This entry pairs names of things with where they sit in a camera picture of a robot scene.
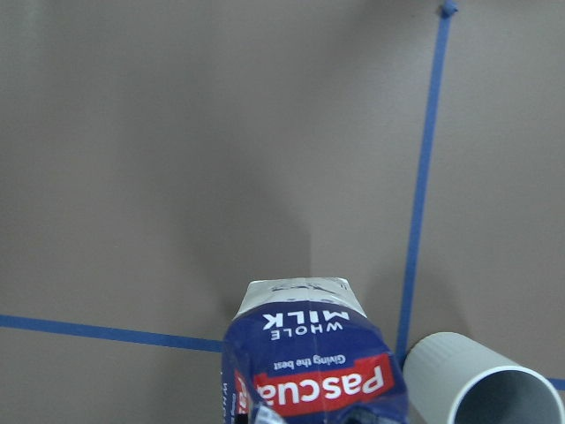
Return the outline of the blue milk carton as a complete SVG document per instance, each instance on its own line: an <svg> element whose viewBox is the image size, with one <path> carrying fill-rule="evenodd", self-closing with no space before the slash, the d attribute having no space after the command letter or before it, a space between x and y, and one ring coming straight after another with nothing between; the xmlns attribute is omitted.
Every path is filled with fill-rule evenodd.
<svg viewBox="0 0 565 424"><path fill-rule="evenodd" d="M222 341L225 423L406 423L395 355L340 277L249 283Z"/></svg>

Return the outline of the white ribbed mug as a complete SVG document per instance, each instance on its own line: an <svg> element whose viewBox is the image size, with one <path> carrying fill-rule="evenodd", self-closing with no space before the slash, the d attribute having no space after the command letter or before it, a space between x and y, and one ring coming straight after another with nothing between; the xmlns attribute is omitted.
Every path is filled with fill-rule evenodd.
<svg viewBox="0 0 565 424"><path fill-rule="evenodd" d="M564 422L564 404L548 379L459 333L417 342L403 376L426 423Z"/></svg>

